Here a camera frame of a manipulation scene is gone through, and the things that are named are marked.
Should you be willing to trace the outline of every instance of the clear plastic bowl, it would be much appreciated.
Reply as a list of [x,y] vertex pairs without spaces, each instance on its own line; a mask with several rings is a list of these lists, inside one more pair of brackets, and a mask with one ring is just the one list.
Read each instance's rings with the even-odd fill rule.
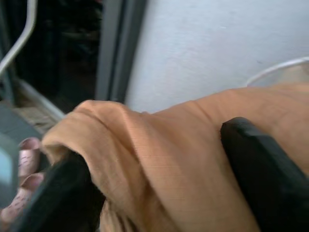
[[251,78],[246,86],[265,87],[275,84],[309,82],[309,58],[275,65]]

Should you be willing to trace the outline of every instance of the orange cloth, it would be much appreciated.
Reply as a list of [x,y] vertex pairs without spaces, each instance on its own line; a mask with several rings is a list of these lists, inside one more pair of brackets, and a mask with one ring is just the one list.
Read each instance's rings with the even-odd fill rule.
[[220,142],[221,124],[237,116],[309,174],[309,83],[227,90],[155,114],[86,101],[43,146],[52,163],[67,148],[84,157],[107,197],[102,232],[257,232]]

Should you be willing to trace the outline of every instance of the slipper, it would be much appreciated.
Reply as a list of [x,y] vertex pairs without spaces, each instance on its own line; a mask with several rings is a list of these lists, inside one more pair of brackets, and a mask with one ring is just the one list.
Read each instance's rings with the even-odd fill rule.
[[38,188],[43,180],[43,173],[34,173],[23,181],[12,203],[8,207],[2,209],[0,213],[0,221],[2,224],[8,225],[14,221],[14,219],[30,201],[33,192]]
[[38,138],[30,137],[19,144],[18,176],[23,179],[35,173],[40,162],[41,142]]

